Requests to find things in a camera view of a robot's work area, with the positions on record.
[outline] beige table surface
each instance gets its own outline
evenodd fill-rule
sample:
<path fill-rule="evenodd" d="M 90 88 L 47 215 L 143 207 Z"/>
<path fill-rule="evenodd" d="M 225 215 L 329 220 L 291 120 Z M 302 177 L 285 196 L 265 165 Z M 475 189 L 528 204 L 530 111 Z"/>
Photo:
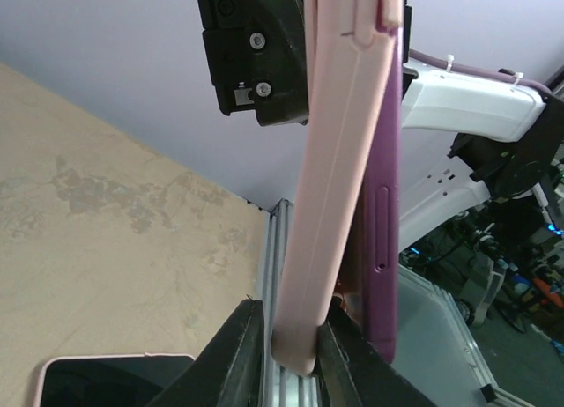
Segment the beige table surface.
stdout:
<path fill-rule="evenodd" d="M 0 406 L 56 356 L 197 355 L 255 292 L 264 215 L 0 64 Z"/>

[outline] white wall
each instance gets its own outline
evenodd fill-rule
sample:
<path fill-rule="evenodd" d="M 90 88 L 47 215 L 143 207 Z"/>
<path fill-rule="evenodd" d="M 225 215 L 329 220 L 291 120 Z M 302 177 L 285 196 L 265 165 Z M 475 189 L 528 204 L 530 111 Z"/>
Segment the white wall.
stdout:
<path fill-rule="evenodd" d="M 412 0 L 412 46 L 544 80 L 564 63 L 561 2 Z M 196 0 L 0 0 L 0 61 L 263 207 L 292 199 L 307 129 L 222 116 L 201 31 Z M 450 140 L 405 132 L 404 187 L 436 154 L 419 135 Z"/>

